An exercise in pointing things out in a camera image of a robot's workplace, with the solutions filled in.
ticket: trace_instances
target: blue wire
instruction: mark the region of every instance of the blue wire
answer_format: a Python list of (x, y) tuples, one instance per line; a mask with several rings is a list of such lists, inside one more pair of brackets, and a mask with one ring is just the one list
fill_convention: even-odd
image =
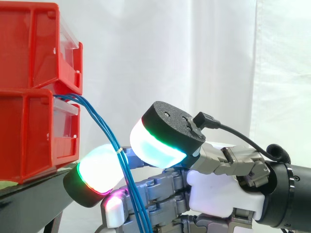
[[(85, 103), (92, 109), (92, 111), (95, 112), (95, 113), (99, 116), (99, 118), (102, 120), (102, 122), (107, 126), (107, 128), (108, 128), (109, 132), (111, 133), (111, 135), (114, 137), (114, 139), (115, 139), (115, 141), (116, 141), (116, 143), (117, 143), (117, 146), (118, 146), (118, 148), (117, 148), (117, 150), (118, 150), (118, 149), (120, 148), (119, 142), (118, 142), (117, 139), (115, 138), (114, 134), (112, 133), (111, 129), (110, 129), (109, 126), (106, 124), (106, 122), (105, 122), (105, 121), (102, 119), (102, 117), (95, 111), (95, 109), (93, 108), (93, 106), (92, 106), (84, 97), (79, 96), (79, 95), (76, 95), (76, 94), (71, 94), (71, 95), (73, 95), (73, 96), (76, 97), (77, 99), (82, 99), (82, 101), (85, 102)], [(123, 151), (121, 152), (121, 156), (123, 157), (123, 160), (125, 161), (125, 162), (124, 162), (124, 163), (125, 163), (125, 168), (126, 168), (127, 172), (130, 174), (130, 168), (129, 168), (127, 162), (126, 162), (125, 154), (124, 154)], [(141, 197), (140, 197), (140, 195), (139, 195), (138, 189), (137, 189), (137, 187), (136, 187), (136, 185), (135, 185), (135, 183), (134, 183), (134, 179), (133, 179), (132, 175), (130, 175), (129, 178), (130, 178), (130, 183), (132, 183), (132, 186), (133, 186), (133, 188), (134, 188), (134, 192), (136, 193), (136, 195), (137, 195), (137, 197), (138, 197), (139, 204), (140, 204), (140, 206), (142, 207), (143, 215), (144, 215), (144, 217), (147, 219), (147, 224), (148, 224), (149, 231), (153, 232), (153, 231), (152, 231), (151, 223), (150, 223), (150, 221), (149, 221), (149, 217), (148, 217), (148, 215), (147, 215), (146, 209), (144, 208), (143, 201), (142, 201), (142, 199), (141, 199)]]
[[(91, 117), (95, 120), (95, 122), (104, 131), (104, 133), (108, 137), (109, 141), (111, 142), (112, 146), (114, 147), (115, 151), (118, 151), (121, 148), (119, 145), (119, 142), (117, 141), (115, 135), (112, 133), (110, 127), (107, 125), (107, 123), (103, 120), (103, 118), (95, 111), (93, 106), (84, 97), (76, 95), (76, 94), (68, 94), (65, 96), (64, 95), (55, 95), (55, 97), (71, 100), (71, 101), (74, 101), (80, 105), (83, 105), (87, 109), (87, 111), (90, 113)], [(122, 151), (121, 153), (118, 153), (118, 159), (119, 159), (120, 165), (121, 165), (123, 173), (124, 173), (124, 178), (125, 178), (126, 184), (128, 186), (128, 191), (129, 191), (129, 195), (131, 198), (134, 213), (135, 213), (135, 216), (137, 219), (139, 231), (143, 232), (142, 228), (141, 228), (141, 224), (140, 224), (140, 220), (141, 220), (143, 223), (145, 231), (147, 233), (148, 232), (152, 233), (153, 230), (152, 230), (152, 226), (151, 226), (149, 217), (148, 217), (147, 212), (145, 210), (141, 196), (139, 195), (138, 189), (134, 183), (134, 179), (132, 177), (131, 171), (130, 171), (129, 166), (127, 164), (127, 160), (125, 158), (124, 151)], [(140, 219), (139, 219), (136, 208), (138, 208)]]
[[(114, 149), (115, 149), (116, 151), (120, 149), (120, 146), (118, 145), (118, 142), (117, 142), (117, 140), (116, 140), (114, 134), (112, 133), (112, 131), (111, 131), (110, 128), (108, 127), (108, 125), (107, 125), (107, 124), (105, 123), (105, 121), (97, 114), (97, 112), (94, 110), (94, 108), (93, 108), (92, 106), (90, 106), (89, 103), (86, 103), (87, 101), (85, 101), (83, 98), (81, 98), (81, 96), (74, 96), (74, 97), (77, 97), (77, 99), (79, 99), (79, 101), (77, 101), (77, 100), (74, 99), (74, 98), (67, 98), (66, 96), (56, 95), (56, 97), (60, 97), (60, 98), (63, 98), (63, 99), (69, 99), (69, 100), (72, 100), (72, 101), (74, 101), (74, 102), (77, 102), (77, 103), (83, 105), (84, 107), (86, 107), (86, 109), (88, 110), (88, 112), (91, 114), (92, 118), (96, 121), (96, 123), (100, 126), (100, 128), (105, 132), (105, 134), (106, 134), (106, 136), (108, 137), (108, 139), (111, 141), (111, 143), (112, 143)], [(122, 162), (121, 162), (121, 158), (119, 158), (119, 162), (120, 162), (120, 165), (121, 165), (123, 171), (125, 171), (125, 179), (126, 179), (127, 183), (129, 184), (128, 189), (129, 189), (129, 194), (130, 194), (130, 197), (131, 197), (131, 196), (133, 195), (132, 192), (131, 192), (131, 191), (133, 190), (133, 186), (134, 186), (135, 188), (136, 188), (136, 186), (133, 185), (133, 183), (131, 182), (133, 179), (131, 179), (131, 180), (129, 180), (129, 181), (127, 180), (127, 177), (130, 176), (130, 175), (128, 174), (127, 169), (124, 167), (124, 164), (127, 165), (127, 162), (124, 162), (124, 161), (123, 161), (123, 163), (122, 163)], [(132, 202), (132, 204), (133, 204), (133, 209), (134, 209), (134, 212), (137, 212), (136, 209), (135, 209), (135, 207), (136, 207), (137, 203), (140, 203), (139, 200), (138, 200), (138, 197), (137, 197), (137, 193), (134, 193), (134, 200), (135, 200), (135, 201)], [(141, 212), (141, 208), (139, 208), (138, 211), (139, 211), (139, 214), (142, 216), (143, 213)], [(139, 216), (136, 215), (136, 218), (138, 219), (138, 227), (139, 227), (139, 229), (141, 230)], [(148, 228), (147, 228), (146, 220), (143, 219), (143, 218), (141, 218), (141, 220), (143, 221), (144, 229), (148, 229)]]

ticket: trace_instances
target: gray connector bracket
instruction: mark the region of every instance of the gray connector bracket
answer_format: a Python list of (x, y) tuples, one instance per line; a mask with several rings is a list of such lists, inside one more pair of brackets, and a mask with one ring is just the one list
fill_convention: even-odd
[(255, 149), (235, 146), (218, 150), (208, 143), (202, 145), (191, 169), (202, 174), (243, 176), (249, 186), (256, 187), (268, 183), (270, 174), (263, 156)]

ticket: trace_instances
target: screw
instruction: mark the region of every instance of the screw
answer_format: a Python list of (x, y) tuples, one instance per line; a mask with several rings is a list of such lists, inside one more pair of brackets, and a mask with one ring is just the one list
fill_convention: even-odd
[(299, 176), (294, 176), (294, 180), (295, 181), (300, 181), (300, 177)]

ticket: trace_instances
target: white curtain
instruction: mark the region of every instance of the white curtain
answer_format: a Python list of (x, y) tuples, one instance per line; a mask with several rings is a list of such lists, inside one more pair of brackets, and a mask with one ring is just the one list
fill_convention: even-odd
[[(129, 145), (130, 131), (148, 107), (162, 100), (192, 115), (206, 112), (251, 133), (263, 147), (279, 143), (293, 163), (311, 166), (303, 153), (311, 129), (307, 1), (258, 0), (257, 11), (256, 0), (56, 2), (84, 45), (83, 95), (122, 145)], [(245, 145), (220, 130), (205, 135)], [(81, 157), (106, 142), (82, 111)], [(160, 172), (142, 168), (133, 175), (140, 181)], [(59, 232), (93, 233), (100, 224), (99, 206), (73, 203)], [(257, 224), (254, 229), (276, 231)]]

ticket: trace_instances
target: red storage drawer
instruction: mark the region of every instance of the red storage drawer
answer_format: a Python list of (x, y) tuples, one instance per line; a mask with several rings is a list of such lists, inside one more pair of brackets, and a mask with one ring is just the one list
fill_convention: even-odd
[(79, 159), (80, 108), (47, 89), (0, 89), (0, 180), (23, 183)]
[(82, 43), (58, 5), (0, 1), (0, 87), (82, 94)]

